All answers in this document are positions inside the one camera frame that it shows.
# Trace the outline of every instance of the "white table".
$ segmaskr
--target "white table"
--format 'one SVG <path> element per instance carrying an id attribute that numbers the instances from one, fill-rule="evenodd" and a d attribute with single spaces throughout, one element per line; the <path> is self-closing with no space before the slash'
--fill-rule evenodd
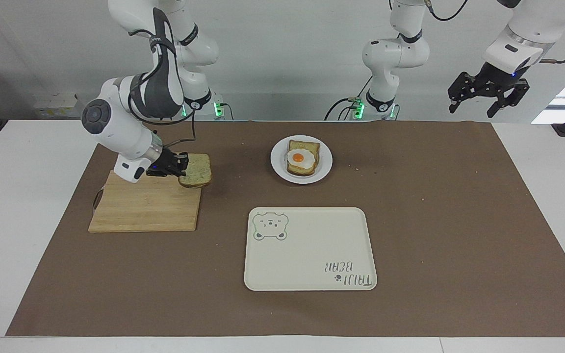
<path id="1" fill-rule="evenodd" d="M 494 127 L 565 251 L 565 139 L 548 126 Z M 565 351 L 565 339 L 2 338 L 95 145 L 78 121 L 11 121 L 0 132 L 0 352 Z"/>

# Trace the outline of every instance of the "toast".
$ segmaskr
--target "toast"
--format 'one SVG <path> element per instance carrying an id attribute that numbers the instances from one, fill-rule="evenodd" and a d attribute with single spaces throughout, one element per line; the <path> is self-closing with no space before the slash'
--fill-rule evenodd
<path id="1" fill-rule="evenodd" d="M 178 182 L 185 188 L 202 188 L 211 183 L 210 158 L 204 153 L 189 153 L 189 164 Z"/>
<path id="2" fill-rule="evenodd" d="M 298 175 L 299 177 L 308 177 L 310 175 L 313 175 L 315 173 L 315 168 L 317 168 L 318 164 L 320 163 L 320 143 L 297 141 L 293 139 L 290 140 L 288 151 L 295 150 L 296 148 L 304 148 L 305 150 L 308 150 L 308 152 L 311 152 L 311 154 L 315 157 L 315 163 L 311 166 L 311 168 L 304 169 L 290 165 L 288 161 L 287 172 Z"/>

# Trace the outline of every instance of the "plate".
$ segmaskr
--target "plate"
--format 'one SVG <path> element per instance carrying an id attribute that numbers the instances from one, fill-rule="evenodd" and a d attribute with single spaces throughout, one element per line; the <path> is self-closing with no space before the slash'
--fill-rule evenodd
<path id="1" fill-rule="evenodd" d="M 287 152 L 289 152 L 289 141 L 292 139 L 320 143 L 320 163 L 318 163 L 318 167 L 315 168 L 315 173 L 313 175 L 298 176 L 287 171 Z M 311 184 L 322 180 L 328 175 L 333 167 L 333 154 L 330 152 L 328 146 L 320 141 L 320 139 L 306 135 L 294 135 L 278 141 L 272 149 L 270 161 L 272 163 L 272 168 L 274 168 L 274 172 L 276 172 L 276 174 L 278 174 L 281 178 L 296 184 Z"/>
<path id="2" fill-rule="evenodd" d="M 244 283 L 253 291 L 368 291 L 377 284 L 359 208 L 254 208 Z"/>

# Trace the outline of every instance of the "brown tablecloth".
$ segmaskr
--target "brown tablecloth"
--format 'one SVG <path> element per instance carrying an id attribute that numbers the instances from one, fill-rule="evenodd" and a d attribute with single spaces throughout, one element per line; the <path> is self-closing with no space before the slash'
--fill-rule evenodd
<path id="1" fill-rule="evenodd" d="M 89 234 L 116 159 L 98 147 L 8 335 L 565 337 L 565 254 L 491 125 L 197 125 L 197 143 L 177 148 L 212 160 L 197 231 Z M 169 141 L 188 130 L 160 133 Z M 292 134 L 332 150 L 323 181 L 291 185 L 273 172 L 269 152 Z M 249 291 L 256 206 L 361 208 L 378 286 Z"/>

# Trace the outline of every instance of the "wooden cutting board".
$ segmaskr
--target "wooden cutting board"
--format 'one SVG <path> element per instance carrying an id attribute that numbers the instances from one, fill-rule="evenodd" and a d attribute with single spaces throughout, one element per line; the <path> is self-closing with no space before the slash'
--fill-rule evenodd
<path id="1" fill-rule="evenodd" d="M 173 176 L 143 175 L 133 184 L 111 171 L 88 232 L 193 231 L 201 194 L 201 188 L 185 188 Z"/>

